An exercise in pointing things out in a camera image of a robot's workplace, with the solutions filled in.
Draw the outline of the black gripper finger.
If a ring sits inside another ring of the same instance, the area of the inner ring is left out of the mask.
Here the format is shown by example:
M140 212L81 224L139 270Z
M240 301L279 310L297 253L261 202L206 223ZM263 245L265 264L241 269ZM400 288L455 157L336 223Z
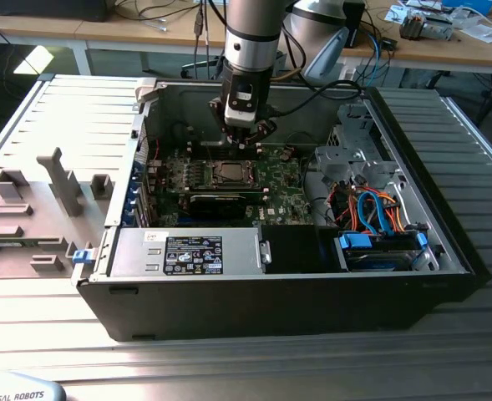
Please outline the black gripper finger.
M230 144L239 145L239 136L236 128L225 122L224 106L221 99L213 98L208 105L220 132L226 136L226 139Z
M259 121L252 132L243 137L243 145L250 146L261 142L268 136L275 133L277 130L276 122L271 119L263 119Z

